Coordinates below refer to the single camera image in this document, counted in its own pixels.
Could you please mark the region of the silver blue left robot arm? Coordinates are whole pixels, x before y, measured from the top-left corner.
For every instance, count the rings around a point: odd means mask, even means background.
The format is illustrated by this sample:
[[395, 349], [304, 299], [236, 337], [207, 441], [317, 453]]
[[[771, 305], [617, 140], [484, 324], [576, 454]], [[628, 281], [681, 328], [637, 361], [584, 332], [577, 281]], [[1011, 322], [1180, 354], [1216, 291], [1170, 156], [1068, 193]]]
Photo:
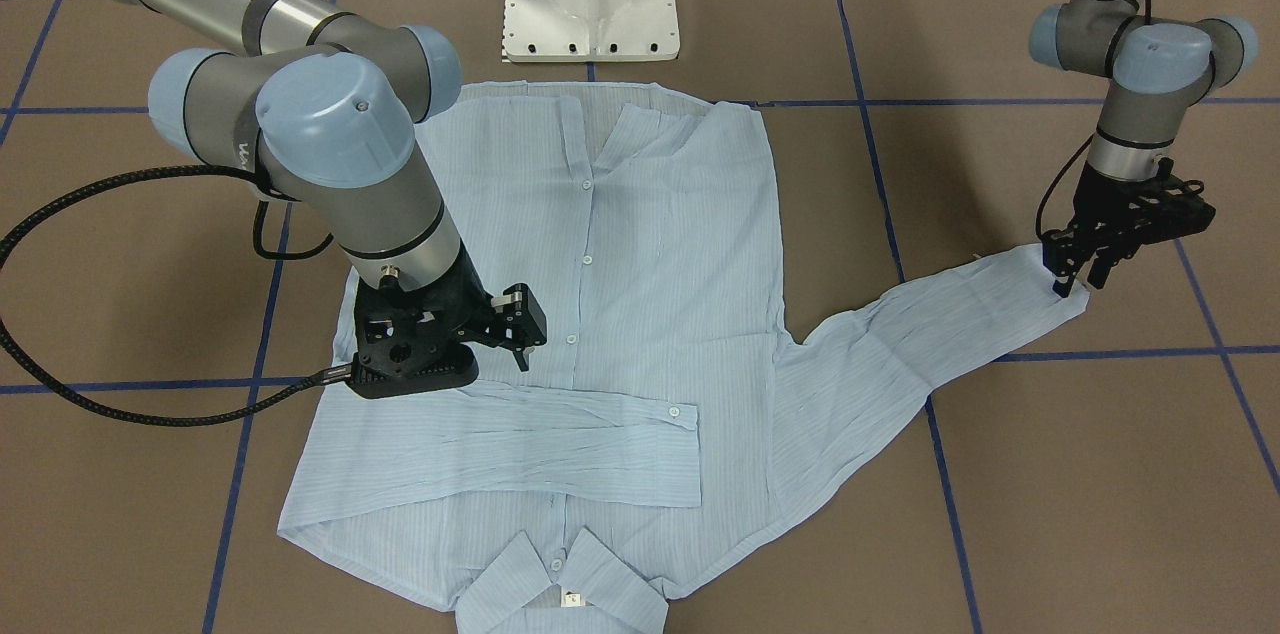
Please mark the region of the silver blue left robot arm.
[[1216, 211], [1203, 183], [1176, 177], [1170, 151], [1188, 109], [1233, 83], [1258, 49], [1248, 22], [1160, 18], [1153, 0], [1069, 0], [1037, 15], [1036, 61], [1108, 82], [1094, 132], [1074, 155], [1083, 168], [1070, 222], [1036, 223], [1057, 296], [1078, 277], [1100, 289], [1142, 247], [1210, 227]]

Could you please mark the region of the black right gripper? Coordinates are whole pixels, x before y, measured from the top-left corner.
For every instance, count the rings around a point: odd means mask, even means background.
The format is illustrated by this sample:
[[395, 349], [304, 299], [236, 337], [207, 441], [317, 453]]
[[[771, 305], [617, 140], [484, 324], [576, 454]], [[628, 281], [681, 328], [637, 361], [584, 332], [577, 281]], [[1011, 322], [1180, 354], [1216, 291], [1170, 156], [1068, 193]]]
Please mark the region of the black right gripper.
[[384, 264], [374, 283], [361, 283], [355, 301], [355, 343], [360, 355], [442, 355], [448, 343], [480, 343], [513, 352], [530, 371], [531, 348], [548, 338], [547, 315], [531, 287], [516, 283], [488, 292], [462, 248], [433, 283], [412, 287], [408, 268]]

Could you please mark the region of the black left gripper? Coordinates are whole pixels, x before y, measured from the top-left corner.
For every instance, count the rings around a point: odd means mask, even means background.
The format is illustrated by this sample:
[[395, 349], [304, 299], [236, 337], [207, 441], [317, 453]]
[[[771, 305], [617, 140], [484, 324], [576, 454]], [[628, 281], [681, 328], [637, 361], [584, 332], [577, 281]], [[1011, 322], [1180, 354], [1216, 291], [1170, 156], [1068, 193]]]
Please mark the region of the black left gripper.
[[1082, 268], [1092, 260], [1088, 286], [1103, 289], [1111, 272], [1146, 245], [1206, 231], [1216, 209], [1204, 201], [1202, 181], [1183, 181], [1174, 160], [1158, 159], [1144, 181], [1120, 181], [1085, 164], [1071, 200], [1073, 218], [1062, 229], [1042, 231], [1039, 241], [1052, 292], [1066, 298]]

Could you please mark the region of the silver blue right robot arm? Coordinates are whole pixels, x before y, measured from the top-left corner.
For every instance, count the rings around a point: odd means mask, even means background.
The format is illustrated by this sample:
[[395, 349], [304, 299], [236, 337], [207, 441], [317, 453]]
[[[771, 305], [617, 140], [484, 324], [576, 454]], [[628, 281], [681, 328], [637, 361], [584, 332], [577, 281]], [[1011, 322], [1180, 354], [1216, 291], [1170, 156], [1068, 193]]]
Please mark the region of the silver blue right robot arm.
[[527, 371], [545, 318], [530, 289], [489, 295], [416, 141], [460, 96], [452, 44], [328, 0], [115, 0], [216, 44], [170, 56], [148, 88], [159, 134], [264, 199], [298, 201], [360, 278], [358, 368], [383, 377], [476, 375], [472, 345]]

